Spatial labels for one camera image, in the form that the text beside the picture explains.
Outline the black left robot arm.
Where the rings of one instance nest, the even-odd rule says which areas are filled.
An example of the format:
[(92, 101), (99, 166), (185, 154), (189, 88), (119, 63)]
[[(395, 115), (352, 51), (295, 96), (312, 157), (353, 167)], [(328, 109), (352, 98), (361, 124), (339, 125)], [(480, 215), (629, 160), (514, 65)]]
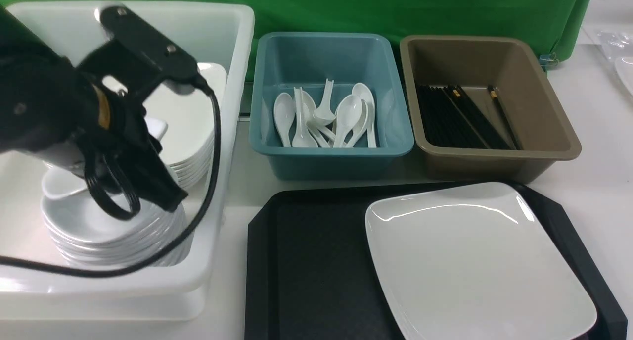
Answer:
[(1, 151), (72, 173), (120, 220), (141, 200), (172, 212), (187, 192), (161, 161), (143, 104), (165, 81), (192, 92), (196, 60), (124, 5), (97, 15), (109, 39), (73, 65), (1, 9)]

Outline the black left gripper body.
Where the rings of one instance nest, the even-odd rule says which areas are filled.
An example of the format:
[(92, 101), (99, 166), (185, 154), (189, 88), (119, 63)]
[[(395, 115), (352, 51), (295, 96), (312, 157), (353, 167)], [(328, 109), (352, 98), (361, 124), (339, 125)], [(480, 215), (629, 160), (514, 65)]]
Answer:
[(116, 94), (94, 74), (77, 72), (74, 114), (75, 176), (114, 182), (109, 166), (131, 181), (164, 172), (161, 145), (149, 133), (142, 99)]

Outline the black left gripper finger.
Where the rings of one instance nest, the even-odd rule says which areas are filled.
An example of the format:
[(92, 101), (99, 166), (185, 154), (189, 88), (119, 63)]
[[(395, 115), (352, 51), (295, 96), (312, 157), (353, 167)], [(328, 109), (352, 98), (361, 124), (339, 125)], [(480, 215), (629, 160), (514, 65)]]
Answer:
[(126, 156), (126, 176), (136, 195), (161, 209), (173, 212), (187, 197), (159, 155), (154, 152)]

